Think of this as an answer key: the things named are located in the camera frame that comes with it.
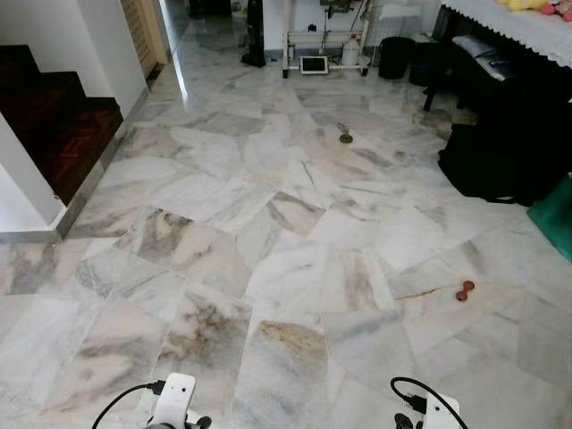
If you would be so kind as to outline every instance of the stuffed toy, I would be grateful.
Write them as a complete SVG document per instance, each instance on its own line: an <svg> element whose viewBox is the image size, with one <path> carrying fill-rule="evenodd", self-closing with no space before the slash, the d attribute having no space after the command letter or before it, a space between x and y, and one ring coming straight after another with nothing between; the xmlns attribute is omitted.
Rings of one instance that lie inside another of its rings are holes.
<svg viewBox="0 0 572 429"><path fill-rule="evenodd" d="M540 12L545 15L553 15L558 13L562 15L562 19L566 22L572 21L572 0L551 0L543 6Z"/></svg>
<svg viewBox="0 0 572 429"><path fill-rule="evenodd" d="M512 12L525 9L540 11L546 5L546 0L497 0L497 3L505 4Z"/></svg>

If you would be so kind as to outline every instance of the wooden door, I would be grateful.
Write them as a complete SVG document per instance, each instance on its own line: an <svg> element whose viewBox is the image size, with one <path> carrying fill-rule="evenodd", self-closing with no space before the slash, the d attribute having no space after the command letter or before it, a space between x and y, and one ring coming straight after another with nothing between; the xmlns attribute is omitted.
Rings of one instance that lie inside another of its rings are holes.
<svg viewBox="0 0 572 429"><path fill-rule="evenodd" d="M155 68L157 59L143 7L138 0L121 0L121 3L131 37L133 38L135 52L137 53L143 74L147 77Z"/></svg>

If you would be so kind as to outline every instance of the black trash bin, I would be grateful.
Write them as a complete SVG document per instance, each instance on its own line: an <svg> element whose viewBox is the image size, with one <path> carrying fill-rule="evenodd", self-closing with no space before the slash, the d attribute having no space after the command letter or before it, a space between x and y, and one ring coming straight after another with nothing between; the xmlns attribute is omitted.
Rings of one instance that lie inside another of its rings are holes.
<svg viewBox="0 0 572 429"><path fill-rule="evenodd" d="M410 38L385 38L379 45L379 77L400 79L408 68L415 46Z"/></svg>
<svg viewBox="0 0 572 429"><path fill-rule="evenodd" d="M409 81L428 87L442 73L446 51L440 43L417 43L411 57Z"/></svg>

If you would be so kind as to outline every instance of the green bag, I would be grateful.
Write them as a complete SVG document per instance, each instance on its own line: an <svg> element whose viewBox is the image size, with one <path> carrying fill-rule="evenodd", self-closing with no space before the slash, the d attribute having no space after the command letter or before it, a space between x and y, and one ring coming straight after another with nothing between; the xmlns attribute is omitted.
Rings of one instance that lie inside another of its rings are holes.
<svg viewBox="0 0 572 429"><path fill-rule="evenodd" d="M528 216L552 245L572 262L572 179L566 175L543 201L528 210Z"/></svg>

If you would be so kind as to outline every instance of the black bag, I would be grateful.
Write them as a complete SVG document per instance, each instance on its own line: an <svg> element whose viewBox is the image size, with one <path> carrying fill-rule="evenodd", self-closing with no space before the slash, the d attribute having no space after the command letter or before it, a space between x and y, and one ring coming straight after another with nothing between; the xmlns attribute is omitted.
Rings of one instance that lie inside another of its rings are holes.
<svg viewBox="0 0 572 429"><path fill-rule="evenodd" d="M531 206L566 174L567 141L554 141L546 132L546 139L539 139L533 130L510 129L453 125L449 143L439 153L439 166L461 194Z"/></svg>

